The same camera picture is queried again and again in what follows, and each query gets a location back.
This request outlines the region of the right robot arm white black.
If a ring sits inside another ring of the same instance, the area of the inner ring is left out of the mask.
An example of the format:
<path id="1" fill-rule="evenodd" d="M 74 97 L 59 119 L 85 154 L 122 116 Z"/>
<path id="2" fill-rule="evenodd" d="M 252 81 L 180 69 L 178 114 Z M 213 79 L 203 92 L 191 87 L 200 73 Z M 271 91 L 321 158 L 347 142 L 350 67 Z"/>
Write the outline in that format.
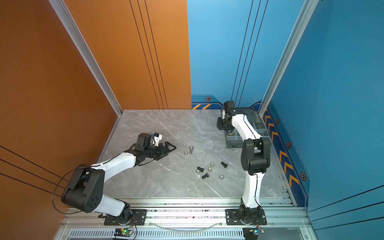
<path id="1" fill-rule="evenodd" d="M 224 103 L 217 128 L 227 134 L 237 132 L 242 140 L 241 165 L 246 175 L 245 191 L 238 214 L 229 219 L 240 220 L 244 225 L 267 224 L 267 217 L 260 204 L 262 180 L 271 165 L 271 141 L 257 131 L 255 111 L 237 108 L 234 101 Z"/>

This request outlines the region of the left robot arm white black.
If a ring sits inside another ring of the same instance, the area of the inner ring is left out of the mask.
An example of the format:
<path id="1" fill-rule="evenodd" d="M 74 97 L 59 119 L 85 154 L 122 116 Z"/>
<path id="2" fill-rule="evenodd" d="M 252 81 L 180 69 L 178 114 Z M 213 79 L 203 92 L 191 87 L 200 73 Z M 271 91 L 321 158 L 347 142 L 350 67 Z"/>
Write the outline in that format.
<path id="1" fill-rule="evenodd" d="M 142 166 L 146 159 L 158 161 L 176 149 L 169 142 L 139 148 L 133 144 L 110 160 L 90 166 L 79 165 L 73 170 L 61 201 L 84 213 L 100 213 L 119 225 L 126 225 L 133 218 L 130 204 L 105 195 L 104 183 L 127 169 Z"/>

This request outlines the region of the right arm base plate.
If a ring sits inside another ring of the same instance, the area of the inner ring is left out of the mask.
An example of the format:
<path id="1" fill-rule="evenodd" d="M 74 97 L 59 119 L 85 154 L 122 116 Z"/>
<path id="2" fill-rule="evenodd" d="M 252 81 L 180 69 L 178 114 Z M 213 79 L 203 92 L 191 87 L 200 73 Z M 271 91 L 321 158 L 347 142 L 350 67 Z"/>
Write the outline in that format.
<path id="1" fill-rule="evenodd" d="M 226 223 L 228 226 L 252 225 L 266 226 L 267 217 L 262 208 L 246 209 L 226 209 Z"/>

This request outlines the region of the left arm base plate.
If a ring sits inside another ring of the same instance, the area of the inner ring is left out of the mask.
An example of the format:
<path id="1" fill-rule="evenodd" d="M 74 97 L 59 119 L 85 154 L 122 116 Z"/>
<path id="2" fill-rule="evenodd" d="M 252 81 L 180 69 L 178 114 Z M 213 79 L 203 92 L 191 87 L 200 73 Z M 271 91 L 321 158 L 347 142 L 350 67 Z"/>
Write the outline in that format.
<path id="1" fill-rule="evenodd" d="M 105 217 L 105 226 L 143 226 L 147 217 L 146 209 L 133 209 L 123 211 L 118 217 L 107 215 Z"/>

